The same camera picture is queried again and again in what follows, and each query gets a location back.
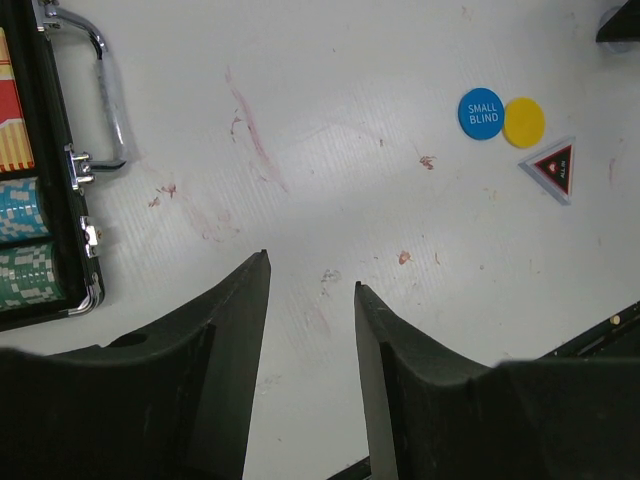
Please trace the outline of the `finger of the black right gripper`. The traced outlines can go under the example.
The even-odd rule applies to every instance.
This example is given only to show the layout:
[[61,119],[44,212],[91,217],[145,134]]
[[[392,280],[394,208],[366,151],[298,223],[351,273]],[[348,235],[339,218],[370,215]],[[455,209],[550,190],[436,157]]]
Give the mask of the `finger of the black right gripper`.
[[600,21],[597,43],[633,43],[640,36],[639,0],[627,0],[622,6],[608,10]]

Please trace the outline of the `yellow round button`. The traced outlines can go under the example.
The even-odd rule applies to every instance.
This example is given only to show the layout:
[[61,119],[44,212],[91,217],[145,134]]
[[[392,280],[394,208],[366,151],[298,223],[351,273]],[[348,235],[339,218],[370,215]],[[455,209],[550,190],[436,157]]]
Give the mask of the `yellow round button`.
[[531,98],[518,97],[505,107],[503,134],[514,147],[527,149],[537,145],[544,136],[545,114]]

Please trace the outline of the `black poker set case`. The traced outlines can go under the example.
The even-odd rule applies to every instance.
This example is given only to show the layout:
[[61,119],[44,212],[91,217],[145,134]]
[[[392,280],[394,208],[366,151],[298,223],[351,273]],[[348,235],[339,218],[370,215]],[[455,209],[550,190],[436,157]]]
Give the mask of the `black poker set case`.
[[[112,154],[105,160],[95,160],[74,146],[52,45],[53,33],[63,27],[83,33],[95,51],[102,110],[112,142]],[[51,232],[46,238],[1,242],[1,251],[51,242],[65,293],[63,300],[1,311],[1,328],[7,331],[86,314],[103,301],[98,260],[102,234],[89,216],[84,190],[97,174],[126,165],[131,141],[115,62],[104,35],[92,22],[56,1],[4,1],[1,29],[35,161],[31,170],[1,171],[1,182],[36,177]]]

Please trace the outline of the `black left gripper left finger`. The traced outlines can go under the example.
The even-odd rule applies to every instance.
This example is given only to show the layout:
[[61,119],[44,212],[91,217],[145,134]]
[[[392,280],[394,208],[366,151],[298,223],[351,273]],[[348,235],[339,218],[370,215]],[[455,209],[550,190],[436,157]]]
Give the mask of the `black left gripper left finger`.
[[268,254],[109,345],[1,352],[5,479],[242,477]]

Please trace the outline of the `blue small blind button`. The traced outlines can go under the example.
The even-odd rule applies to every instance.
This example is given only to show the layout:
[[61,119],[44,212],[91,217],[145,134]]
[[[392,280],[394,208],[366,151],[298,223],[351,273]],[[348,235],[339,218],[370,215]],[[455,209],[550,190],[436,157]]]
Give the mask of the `blue small blind button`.
[[458,104],[457,114],[464,133],[477,141],[496,137],[504,126],[504,104],[488,88],[477,87],[465,93]]

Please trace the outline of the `triangular all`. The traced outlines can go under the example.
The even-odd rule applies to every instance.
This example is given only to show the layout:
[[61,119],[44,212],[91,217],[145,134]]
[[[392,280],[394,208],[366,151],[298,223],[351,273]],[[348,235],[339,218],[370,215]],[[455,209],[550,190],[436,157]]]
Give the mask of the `triangular all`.
[[571,204],[574,136],[566,136],[524,158],[519,168],[558,203]]

